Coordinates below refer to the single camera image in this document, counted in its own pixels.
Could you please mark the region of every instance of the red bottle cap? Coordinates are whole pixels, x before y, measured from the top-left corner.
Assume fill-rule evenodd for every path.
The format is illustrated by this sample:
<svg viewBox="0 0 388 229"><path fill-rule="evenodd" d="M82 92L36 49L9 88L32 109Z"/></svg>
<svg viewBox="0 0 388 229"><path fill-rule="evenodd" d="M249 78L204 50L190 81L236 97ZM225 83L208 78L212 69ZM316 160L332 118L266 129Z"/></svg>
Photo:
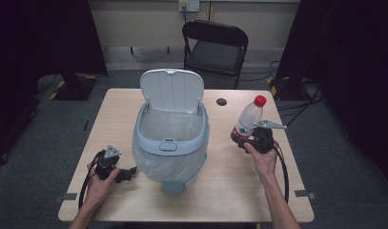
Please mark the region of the red bottle cap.
<svg viewBox="0 0 388 229"><path fill-rule="evenodd" d="M263 107L265 103L267 103L267 99L262 95L257 95L256 98L254 99L254 104L257 107Z"/></svg>

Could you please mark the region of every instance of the gray carpet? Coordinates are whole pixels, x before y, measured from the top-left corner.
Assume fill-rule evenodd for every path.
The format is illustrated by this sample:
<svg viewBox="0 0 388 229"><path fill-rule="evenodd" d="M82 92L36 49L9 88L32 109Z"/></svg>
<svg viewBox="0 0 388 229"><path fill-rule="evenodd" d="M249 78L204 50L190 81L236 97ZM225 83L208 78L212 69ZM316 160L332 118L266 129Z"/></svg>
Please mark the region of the gray carpet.
<svg viewBox="0 0 388 229"><path fill-rule="evenodd" d="M264 72L251 68L244 72ZM9 163L0 165L0 228L66 228L58 219L59 203L90 134L99 107L110 88L139 88L145 71L112 71L100 77L88 101L49 100L58 76L39 82L44 90L33 120L9 152ZM243 80L266 76L244 73ZM234 81L204 76L207 89L231 89ZM240 90L269 90L266 80L241 81ZM277 106L302 101L277 101ZM280 112L289 123L298 109ZM341 122L322 100L311 105L290 125L287 135L298 169L312 199L315 220L303 228L388 228L388 184L371 160L345 137ZM93 222L90 228L123 228L119 222ZM139 224L136 228L250 228L247 224ZM262 223L271 228L271 223Z"/></svg>

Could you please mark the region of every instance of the electrical outlet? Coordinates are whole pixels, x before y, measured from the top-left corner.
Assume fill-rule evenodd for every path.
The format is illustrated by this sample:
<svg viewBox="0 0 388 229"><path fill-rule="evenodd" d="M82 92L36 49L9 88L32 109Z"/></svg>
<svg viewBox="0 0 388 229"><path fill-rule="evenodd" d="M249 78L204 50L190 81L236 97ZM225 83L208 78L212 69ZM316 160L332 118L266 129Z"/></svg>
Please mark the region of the electrical outlet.
<svg viewBox="0 0 388 229"><path fill-rule="evenodd" d="M184 11L199 11L199 0L178 0L178 10Z"/></svg>
<svg viewBox="0 0 388 229"><path fill-rule="evenodd" d="M188 11L190 6L190 1L189 0L178 0L178 10L179 11L184 11L183 8L185 7L185 11Z"/></svg>

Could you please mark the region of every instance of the plastic bottle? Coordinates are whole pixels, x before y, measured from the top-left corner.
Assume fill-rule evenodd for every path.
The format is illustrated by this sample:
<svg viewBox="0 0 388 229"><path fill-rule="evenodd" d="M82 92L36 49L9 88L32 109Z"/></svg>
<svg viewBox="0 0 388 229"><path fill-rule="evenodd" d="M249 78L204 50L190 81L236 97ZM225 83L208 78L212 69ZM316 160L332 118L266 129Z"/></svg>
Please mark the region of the plastic bottle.
<svg viewBox="0 0 388 229"><path fill-rule="evenodd" d="M261 120L263 107L267 99L258 95L254 102L250 103L241 113L240 118L233 127L232 133L230 134L234 142L238 142L240 139L248 139L253 133L255 123Z"/></svg>

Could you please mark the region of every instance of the black curtain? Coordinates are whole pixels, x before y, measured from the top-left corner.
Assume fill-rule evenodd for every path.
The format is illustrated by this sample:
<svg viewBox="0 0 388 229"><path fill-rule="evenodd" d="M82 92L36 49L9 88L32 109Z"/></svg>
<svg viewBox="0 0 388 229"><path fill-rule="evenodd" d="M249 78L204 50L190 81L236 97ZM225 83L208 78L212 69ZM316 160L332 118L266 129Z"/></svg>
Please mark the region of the black curtain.
<svg viewBox="0 0 388 229"><path fill-rule="evenodd" d="M320 81L347 136L388 179L388 0L302 0L279 64Z"/></svg>
<svg viewBox="0 0 388 229"><path fill-rule="evenodd" d="M61 73L108 75L87 0L0 0L0 142L37 80Z"/></svg>

